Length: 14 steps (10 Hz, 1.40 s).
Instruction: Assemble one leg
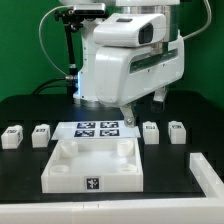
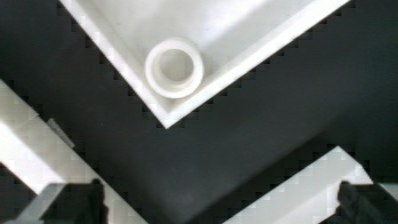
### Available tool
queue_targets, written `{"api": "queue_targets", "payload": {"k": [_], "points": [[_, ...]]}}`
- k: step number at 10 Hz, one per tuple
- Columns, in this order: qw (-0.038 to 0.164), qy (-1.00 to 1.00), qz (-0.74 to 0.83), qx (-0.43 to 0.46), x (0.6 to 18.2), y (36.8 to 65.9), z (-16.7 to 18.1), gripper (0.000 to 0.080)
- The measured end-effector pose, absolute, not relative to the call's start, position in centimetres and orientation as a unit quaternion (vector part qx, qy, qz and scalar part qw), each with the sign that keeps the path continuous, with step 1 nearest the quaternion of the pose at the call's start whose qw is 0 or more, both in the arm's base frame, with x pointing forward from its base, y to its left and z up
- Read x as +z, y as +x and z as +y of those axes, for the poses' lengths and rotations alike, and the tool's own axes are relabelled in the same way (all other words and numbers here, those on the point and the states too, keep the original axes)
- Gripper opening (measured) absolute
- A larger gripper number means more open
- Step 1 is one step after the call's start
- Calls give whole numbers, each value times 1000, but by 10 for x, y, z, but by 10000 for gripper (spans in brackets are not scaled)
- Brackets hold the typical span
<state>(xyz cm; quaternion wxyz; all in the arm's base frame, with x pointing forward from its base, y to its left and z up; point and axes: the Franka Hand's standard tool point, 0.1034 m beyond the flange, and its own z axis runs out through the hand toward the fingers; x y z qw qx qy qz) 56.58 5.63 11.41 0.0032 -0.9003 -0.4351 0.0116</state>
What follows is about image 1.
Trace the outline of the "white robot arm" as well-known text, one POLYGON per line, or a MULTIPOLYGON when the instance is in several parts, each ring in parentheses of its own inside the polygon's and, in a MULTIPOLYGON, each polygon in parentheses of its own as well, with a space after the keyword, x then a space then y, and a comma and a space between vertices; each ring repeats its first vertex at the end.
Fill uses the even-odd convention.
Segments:
POLYGON ((83 66, 74 100, 119 108, 135 125, 134 103, 164 96, 184 72, 180 0, 59 0, 81 29, 83 66))

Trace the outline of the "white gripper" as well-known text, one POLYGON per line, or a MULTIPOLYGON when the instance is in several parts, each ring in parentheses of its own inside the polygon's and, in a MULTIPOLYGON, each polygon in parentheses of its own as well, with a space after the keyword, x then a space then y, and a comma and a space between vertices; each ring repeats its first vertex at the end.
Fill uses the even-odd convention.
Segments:
POLYGON ((180 79, 183 71, 182 45, 169 46, 167 52, 157 55, 152 55, 150 46, 101 47, 95 59, 96 97, 102 104, 122 106, 120 110, 125 126, 134 128, 134 106, 128 103, 156 90, 151 101, 151 110, 155 113, 162 112, 166 99, 164 86, 180 79))

